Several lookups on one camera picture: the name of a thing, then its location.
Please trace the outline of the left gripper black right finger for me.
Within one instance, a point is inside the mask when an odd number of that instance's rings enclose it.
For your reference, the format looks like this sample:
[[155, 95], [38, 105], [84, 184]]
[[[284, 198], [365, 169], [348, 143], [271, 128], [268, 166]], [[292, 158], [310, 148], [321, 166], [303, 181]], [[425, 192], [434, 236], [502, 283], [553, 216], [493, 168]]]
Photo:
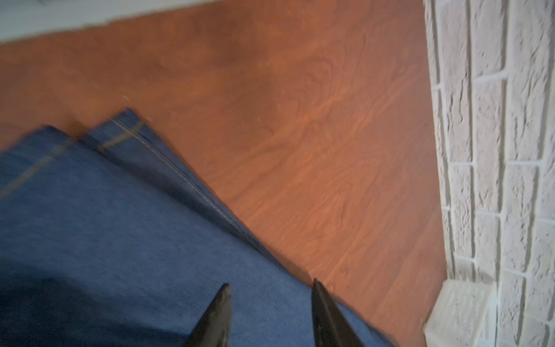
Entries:
[[364, 346], [325, 286], [317, 279], [313, 282], [311, 302], [315, 346]]

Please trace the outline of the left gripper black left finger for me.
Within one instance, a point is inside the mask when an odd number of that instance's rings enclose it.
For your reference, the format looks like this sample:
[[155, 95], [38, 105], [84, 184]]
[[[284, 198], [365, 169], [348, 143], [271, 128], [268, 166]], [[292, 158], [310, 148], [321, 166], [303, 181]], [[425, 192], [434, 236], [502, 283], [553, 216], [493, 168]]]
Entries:
[[218, 290], [212, 302], [189, 334], [185, 347], [229, 346], [232, 298], [228, 283]]

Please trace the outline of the blue denim trousers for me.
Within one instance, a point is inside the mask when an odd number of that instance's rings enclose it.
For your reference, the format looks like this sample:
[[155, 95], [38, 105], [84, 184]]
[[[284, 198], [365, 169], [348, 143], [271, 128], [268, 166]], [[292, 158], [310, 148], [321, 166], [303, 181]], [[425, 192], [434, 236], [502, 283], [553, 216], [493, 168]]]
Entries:
[[186, 346], [217, 304], [221, 346], [390, 345], [314, 296], [131, 110], [1, 152], [3, 346]]

